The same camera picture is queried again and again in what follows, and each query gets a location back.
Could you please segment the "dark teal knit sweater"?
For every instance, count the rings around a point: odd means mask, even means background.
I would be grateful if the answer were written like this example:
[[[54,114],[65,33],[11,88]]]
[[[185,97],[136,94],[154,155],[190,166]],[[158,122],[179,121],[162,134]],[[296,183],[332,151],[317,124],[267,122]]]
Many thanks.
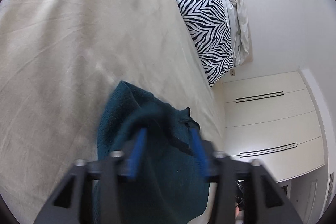
[[[98,158],[147,130],[137,178],[118,184],[126,223],[188,223],[205,211],[210,186],[193,157],[192,127],[199,125],[190,109],[178,110],[125,81],[117,85],[98,128]]]

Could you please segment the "zebra print pillow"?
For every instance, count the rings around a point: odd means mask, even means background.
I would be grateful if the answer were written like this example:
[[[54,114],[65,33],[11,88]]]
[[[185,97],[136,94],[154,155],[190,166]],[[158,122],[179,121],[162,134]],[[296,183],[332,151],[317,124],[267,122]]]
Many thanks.
[[[233,67],[231,28],[224,0],[176,0],[210,87]]]

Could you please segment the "cream bed sheet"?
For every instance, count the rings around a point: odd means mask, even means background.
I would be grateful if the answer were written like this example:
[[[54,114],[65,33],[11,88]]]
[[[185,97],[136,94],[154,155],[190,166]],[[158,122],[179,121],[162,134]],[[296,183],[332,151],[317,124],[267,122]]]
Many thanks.
[[[97,156],[120,81],[191,109],[223,147],[212,91],[175,0],[1,1],[1,195],[33,223],[70,164]]]

